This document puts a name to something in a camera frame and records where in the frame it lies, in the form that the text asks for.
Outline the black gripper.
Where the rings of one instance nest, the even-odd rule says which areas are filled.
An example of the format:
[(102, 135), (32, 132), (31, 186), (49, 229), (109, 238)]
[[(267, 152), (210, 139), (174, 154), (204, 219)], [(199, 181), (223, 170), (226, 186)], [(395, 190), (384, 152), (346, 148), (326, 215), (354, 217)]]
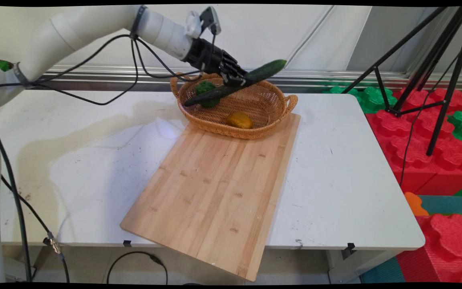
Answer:
[(238, 65), (238, 61), (205, 39), (193, 40), (182, 61), (204, 73), (220, 74), (224, 79), (224, 86), (244, 87), (247, 84), (247, 71)]

